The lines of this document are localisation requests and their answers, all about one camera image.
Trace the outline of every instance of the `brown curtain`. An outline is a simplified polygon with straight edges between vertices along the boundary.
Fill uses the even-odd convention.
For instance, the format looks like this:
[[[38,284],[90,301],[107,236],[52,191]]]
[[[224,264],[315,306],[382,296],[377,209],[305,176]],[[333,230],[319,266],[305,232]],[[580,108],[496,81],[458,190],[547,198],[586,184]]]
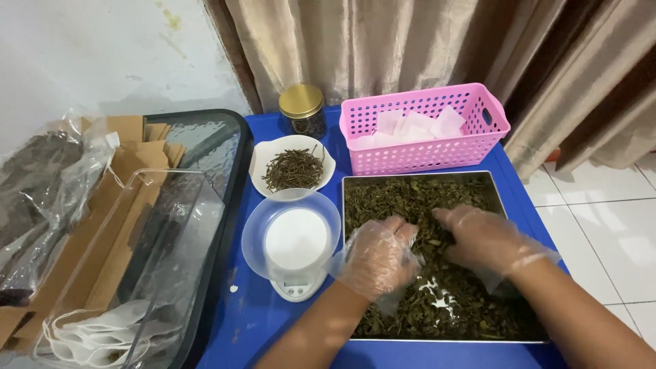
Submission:
[[[230,57],[247,61],[265,112],[299,82],[339,104],[478,81],[504,103],[520,177],[558,146],[561,170],[626,167],[656,146],[656,1],[206,1],[233,22],[219,32],[239,38]]]

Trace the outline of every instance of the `hand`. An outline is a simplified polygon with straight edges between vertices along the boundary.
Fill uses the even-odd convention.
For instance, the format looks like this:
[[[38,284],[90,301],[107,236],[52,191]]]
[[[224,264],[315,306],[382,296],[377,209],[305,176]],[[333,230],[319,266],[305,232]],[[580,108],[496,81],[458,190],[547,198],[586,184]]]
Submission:
[[[419,272],[420,261],[410,251],[417,231],[398,216],[368,221],[351,235],[339,271],[331,274],[369,301],[379,300]]]
[[[504,276],[544,256],[537,241],[489,211],[459,205],[453,210],[435,209],[433,216],[455,237],[456,245],[447,249],[449,261],[475,272],[487,269]]]

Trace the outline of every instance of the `glass jar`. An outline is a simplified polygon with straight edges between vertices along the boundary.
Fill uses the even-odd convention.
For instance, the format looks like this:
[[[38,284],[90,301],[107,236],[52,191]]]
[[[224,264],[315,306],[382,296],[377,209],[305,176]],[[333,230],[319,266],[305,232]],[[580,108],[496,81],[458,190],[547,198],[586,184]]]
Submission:
[[[317,87],[303,84],[290,86],[280,94],[278,106],[294,133],[317,140],[326,134],[323,95]]]

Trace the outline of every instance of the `pink plastic basket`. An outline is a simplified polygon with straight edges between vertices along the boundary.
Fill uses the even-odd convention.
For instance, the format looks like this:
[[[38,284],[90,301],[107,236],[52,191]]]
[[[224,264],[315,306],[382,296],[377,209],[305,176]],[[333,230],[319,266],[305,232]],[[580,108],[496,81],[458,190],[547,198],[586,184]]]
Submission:
[[[354,139],[376,130],[379,112],[402,109],[436,118],[449,105],[466,119],[461,127],[463,137],[352,148]],[[339,128],[350,151],[353,175],[391,175],[479,164],[506,136],[510,124],[501,103],[485,86],[468,83],[345,100]]]

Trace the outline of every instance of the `tile floor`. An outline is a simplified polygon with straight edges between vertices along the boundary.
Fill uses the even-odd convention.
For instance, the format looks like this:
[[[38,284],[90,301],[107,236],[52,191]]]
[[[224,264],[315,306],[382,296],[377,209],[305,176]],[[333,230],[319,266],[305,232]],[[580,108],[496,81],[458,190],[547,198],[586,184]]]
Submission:
[[[524,187],[572,278],[656,349],[656,154],[624,170],[546,163]]]

